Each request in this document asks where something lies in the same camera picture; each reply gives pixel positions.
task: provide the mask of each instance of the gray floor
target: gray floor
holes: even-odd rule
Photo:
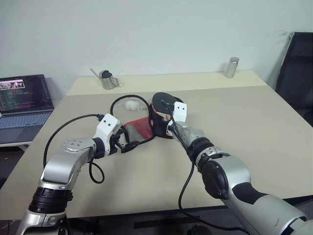
[[[5,182],[13,170],[15,164],[19,161],[23,152],[19,149],[1,148],[0,149],[0,187]],[[308,219],[313,219],[313,200],[296,205],[303,211]],[[232,215],[228,209],[195,211],[194,216],[221,226],[241,226],[239,221]],[[119,216],[114,218],[102,218],[101,225],[104,235],[186,235],[187,231],[196,223],[172,224],[175,218],[184,218],[181,213],[167,213],[159,215],[131,215]],[[85,221],[94,222],[94,218],[82,218]],[[0,221],[0,235],[14,235],[20,221]],[[243,235],[240,231],[227,232],[210,228],[213,235]],[[83,235],[84,233],[74,232],[74,235]]]

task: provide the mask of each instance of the beige tabletop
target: beige tabletop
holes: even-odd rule
[[[148,102],[155,92],[135,94]],[[267,85],[171,91],[188,105],[187,123],[202,129],[216,145],[242,159],[252,184],[281,198],[313,194],[313,129]],[[43,170],[45,144],[67,120],[107,113],[122,94],[67,95],[52,113],[0,191],[0,219],[21,219]],[[79,120],[62,130],[48,158],[68,138],[92,137],[96,118]],[[178,209],[178,196],[191,162],[174,140],[155,138],[126,154],[96,161],[106,179],[91,181],[82,167],[68,203],[69,217],[128,214]],[[185,208],[222,205],[204,190],[195,174],[183,197]]]

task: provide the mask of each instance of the laptop trackpad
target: laptop trackpad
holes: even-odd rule
[[[11,143],[16,141],[20,133],[24,128],[12,128],[0,130],[0,140],[1,142]]]

